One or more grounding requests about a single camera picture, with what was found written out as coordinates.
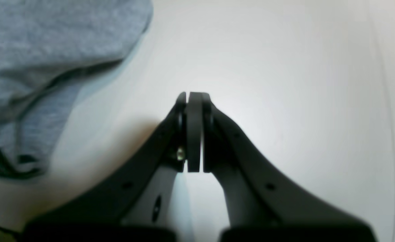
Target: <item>gray fabric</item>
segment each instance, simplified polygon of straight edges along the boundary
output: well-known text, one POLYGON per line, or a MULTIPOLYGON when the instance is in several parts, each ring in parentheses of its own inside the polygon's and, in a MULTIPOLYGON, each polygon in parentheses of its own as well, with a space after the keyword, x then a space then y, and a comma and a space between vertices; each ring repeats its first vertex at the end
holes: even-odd
POLYGON ((71 70, 125 58, 151 16, 150 0, 0 0, 1 176, 46 169, 85 81, 71 70))

